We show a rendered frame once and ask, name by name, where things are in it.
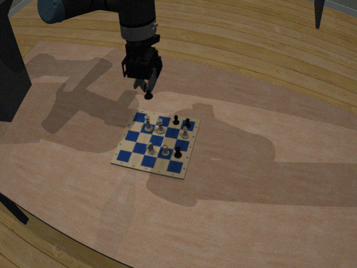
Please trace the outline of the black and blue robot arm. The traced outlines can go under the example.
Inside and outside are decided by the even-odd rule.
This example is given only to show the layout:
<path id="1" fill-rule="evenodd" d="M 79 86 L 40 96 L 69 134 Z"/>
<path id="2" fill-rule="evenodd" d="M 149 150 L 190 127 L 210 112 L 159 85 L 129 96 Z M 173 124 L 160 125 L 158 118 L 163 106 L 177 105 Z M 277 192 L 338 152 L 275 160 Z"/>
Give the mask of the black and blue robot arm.
<path id="1" fill-rule="evenodd" d="M 148 47 L 160 41 L 160 35 L 155 34 L 158 23 L 154 0 L 38 0 L 37 8 L 41 19 L 48 24 L 96 10 L 116 12 L 123 39 L 143 41 L 153 36 Z"/>

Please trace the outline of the blue and cream chessboard with pieces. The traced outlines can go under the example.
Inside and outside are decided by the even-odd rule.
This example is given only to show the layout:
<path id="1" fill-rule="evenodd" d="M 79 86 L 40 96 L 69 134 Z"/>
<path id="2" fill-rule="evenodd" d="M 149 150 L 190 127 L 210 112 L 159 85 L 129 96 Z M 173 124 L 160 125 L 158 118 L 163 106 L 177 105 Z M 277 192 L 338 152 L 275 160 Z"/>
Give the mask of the blue and cream chessboard with pieces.
<path id="1" fill-rule="evenodd" d="M 149 122 L 153 127 L 151 132 L 145 131 L 146 114 L 150 116 Z M 184 180 L 201 119 L 178 116 L 180 123 L 174 125 L 174 116 L 167 113 L 134 109 L 110 163 Z M 189 137 L 183 139 L 183 128 L 187 118 L 191 127 L 187 128 Z M 165 128 L 163 134 L 157 133 L 157 119 L 162 119 L 162 127 Z M 148 154 L 148 149 L 146 148 L 149 142 L 153 144 L 153 149 L 155 150 L 152 155 Z M 168 156 L 162 155 L 162 145 L 164 144 L 168 146 Z M 182 157 L 179 159 L 174 156 L 176 146 L 180 147 L 180 152 L 182 153 Z"/>

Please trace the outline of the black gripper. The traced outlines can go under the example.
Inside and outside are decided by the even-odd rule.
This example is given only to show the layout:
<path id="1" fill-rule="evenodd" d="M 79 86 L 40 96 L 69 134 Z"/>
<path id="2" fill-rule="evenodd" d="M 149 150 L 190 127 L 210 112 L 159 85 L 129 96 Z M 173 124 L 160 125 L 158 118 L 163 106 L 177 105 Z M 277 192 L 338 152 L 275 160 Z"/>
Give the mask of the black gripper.
<path id="1" fill-rule="evenodd" d="M 126 40 L 126 56 L 122 61 L 124 77 L 127 75 L 128 78 L 135 78 L 134 89 L 140 86 L 144 93 L 146 90 L 149 90 L 149 93 L 152 92 L 162 70 L 162 61 L 161 56 L 158 56 L 158 50 L 155 47 L 147 46 L 152 39 L 153 36 L 139 42 Z M 124 71 L 124 65 L 126 66 L 126 71 Z M 148 80 L 146 89 L 145 80 Z"/>

